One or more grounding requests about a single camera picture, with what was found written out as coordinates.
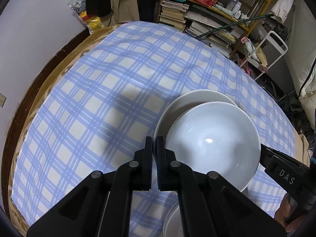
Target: patterned blanket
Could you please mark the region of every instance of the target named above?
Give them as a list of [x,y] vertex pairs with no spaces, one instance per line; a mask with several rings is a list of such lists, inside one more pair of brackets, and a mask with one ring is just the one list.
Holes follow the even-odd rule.
[[[93,170],[132,159],[179,95],[212,89],[254,121],[260,141],[294,156],[293,128],[278,105],[230,60],[168,26],[127,23],[85,54],[53,88],[34,117],[17,159],[12,200],[33,224]],[[156,236],[173,193],[133,194],[130,236]],[[284,190],[261,166],[249,198],[273,216]]]

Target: white towel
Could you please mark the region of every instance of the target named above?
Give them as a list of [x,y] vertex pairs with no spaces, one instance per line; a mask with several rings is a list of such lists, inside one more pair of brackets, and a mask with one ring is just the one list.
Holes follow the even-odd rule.
[[286,20],[289,11],[293,5],[294,0],[278,0],[276,4],[272,7],[271,12],[281,19],[281,22],[284,23]]

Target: bottle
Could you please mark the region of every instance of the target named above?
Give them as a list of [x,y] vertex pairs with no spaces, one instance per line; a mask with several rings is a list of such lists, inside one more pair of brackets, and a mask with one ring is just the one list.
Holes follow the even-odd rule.
[[233,9],[233,7],[234,7],[236,1],[237,1],[237,0],[230,0],[229,3],[228,3],[228,5],[227,5],[227,7],[226,7],[226,9],[228,9],[228,10],[231,11],[231,10]]
[[237,2],[237,3],[234,5],[234,7],[233,7],[233,9],[232,9],[233,14],[235,14],[237,11],[240,10],[240,6],[241,6],[241,2]]

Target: wall socket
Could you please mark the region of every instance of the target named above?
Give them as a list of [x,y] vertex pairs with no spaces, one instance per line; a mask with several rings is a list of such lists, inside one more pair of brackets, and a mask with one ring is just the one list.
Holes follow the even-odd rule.
[[6,99],[7,98],[0,93],[0,107],[3,107]]

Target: wooden baseboard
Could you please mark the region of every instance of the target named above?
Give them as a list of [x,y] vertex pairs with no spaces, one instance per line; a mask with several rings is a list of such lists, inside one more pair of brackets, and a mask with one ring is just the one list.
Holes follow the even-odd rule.
[[58,53],[56,53],[56,55],[45,65],[39,75],[35,78],[15,112],[7,134],[7,139],[5,141],[1,167],[2,198],[4,202],[4,210],[8,217],[10,217],[8,204],[8,183],[10,169],[15,148],[22,132],[26,117],[31,109],[31,106],[40,87],[42,86],[46,78],[50,75],[50,73],[52,73],[52,71],[58,66],[58,64],[61,63],[61,61],[66,58],[66,56],[69,55],[69,53],[71,53],[88,36],[88,29],[83,30],[72,40],[70,40],[70,42],[66,44]]

